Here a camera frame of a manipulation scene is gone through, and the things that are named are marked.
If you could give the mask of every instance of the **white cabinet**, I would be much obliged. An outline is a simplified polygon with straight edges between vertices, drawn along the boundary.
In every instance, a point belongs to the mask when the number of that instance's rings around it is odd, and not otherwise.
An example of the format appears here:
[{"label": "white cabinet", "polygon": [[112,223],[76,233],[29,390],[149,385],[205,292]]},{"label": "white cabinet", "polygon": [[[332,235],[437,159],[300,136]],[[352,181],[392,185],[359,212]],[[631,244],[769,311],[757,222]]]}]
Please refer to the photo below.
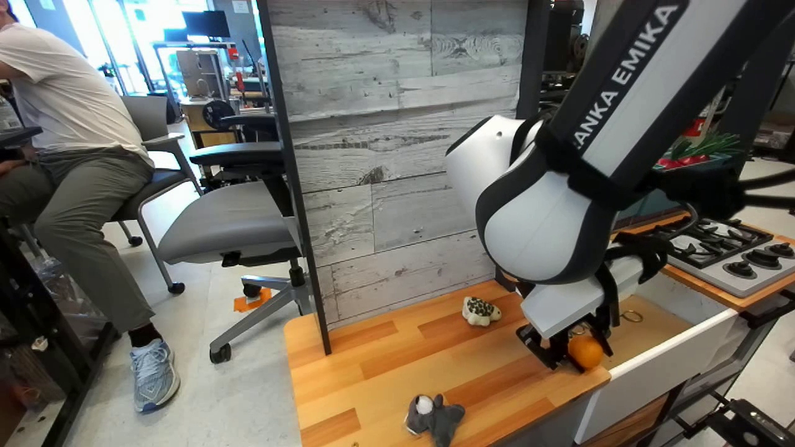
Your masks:
[{"label": "white cabinet", "polygon": [[622,320],[603,362],[612,380],[584,406],[574,441],[582,444],[694,375],[706,372],[738,319],[736,311],[659,274],[620,305],[643,315]]}]

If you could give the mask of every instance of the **chair wheel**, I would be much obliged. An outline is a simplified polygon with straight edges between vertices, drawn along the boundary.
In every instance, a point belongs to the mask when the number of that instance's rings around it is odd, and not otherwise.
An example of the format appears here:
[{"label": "chair wheel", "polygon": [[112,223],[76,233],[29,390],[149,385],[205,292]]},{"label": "chair wheel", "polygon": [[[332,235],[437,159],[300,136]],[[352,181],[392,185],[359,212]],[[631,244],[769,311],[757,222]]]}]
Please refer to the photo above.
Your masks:
[{"label": "chair wheel", "polygon": [[175,295],[179,295],[179,294],[183,293],[184,291],[185,291],[185,284],[184,284],[184,282],[174,282],[174,283],[173,283],[173,284],[172,284],[172,285],[169,287],[169,292],[171,292],[171,293],[173,293],[173,294],[175,294]]},{"label": "chair wheel", "polygon": [[249,298],[259,298],[259,292],[262,290],[261,286],[254,284],[243,284],[243,294]]},{"label": "chair wheel", "polygon": [[210,350],[210,361],[213,364],[224,363],[232,360],[232,347],[227,343],[218,350],[218,352],[213,352],[212,349]]}]

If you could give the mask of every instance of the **gas stove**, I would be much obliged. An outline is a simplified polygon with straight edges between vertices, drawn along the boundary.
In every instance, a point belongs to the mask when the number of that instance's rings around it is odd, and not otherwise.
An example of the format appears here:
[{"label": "gas stove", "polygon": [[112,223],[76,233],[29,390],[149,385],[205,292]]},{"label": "gas stove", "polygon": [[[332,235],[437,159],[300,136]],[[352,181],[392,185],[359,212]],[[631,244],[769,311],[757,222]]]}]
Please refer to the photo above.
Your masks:
[{"label": "gas stove", "polygon": [[795,250],[770,233],[743,225],[740,220],[699,220],[688,217],[657,226],[645,235],[670,238],[668,263],[736,297],[747,297],[795,273]]}]

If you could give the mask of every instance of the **red tomato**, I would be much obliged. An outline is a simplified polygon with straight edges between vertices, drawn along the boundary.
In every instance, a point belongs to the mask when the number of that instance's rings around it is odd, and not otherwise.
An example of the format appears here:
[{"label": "red tomato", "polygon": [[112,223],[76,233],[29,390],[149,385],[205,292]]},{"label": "red tomato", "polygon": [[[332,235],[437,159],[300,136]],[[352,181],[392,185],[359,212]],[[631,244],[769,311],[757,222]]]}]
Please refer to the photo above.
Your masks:
[{"label": "red tomato", "polygon": [[683,166],[678,160],[671,160],[670,158],[660,158],[657,160],[657,164],[665,169],[680,168]]},{"label": "red tomato", "polygon": [[696,155],[693,157],[685,157],[677,161],[679,161],[683,166],[690,166],[690,165],[695,165],[697,163],[704,163],[705,161],[709,161],[709,155]]}]

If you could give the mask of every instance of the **sneaker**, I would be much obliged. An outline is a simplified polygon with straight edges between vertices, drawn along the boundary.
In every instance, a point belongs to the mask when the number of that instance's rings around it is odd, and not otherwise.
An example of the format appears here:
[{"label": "sneaker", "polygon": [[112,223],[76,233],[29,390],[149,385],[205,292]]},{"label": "sneaker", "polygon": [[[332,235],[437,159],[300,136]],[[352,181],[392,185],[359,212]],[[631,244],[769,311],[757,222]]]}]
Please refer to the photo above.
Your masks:
[{"label": "sneaker", "polygon": [[180,376],[174,369],[174,352],[161,339],[152,340],[143,348],[133,348],[135,410],[153,411],[166,404],[180,387]]}]

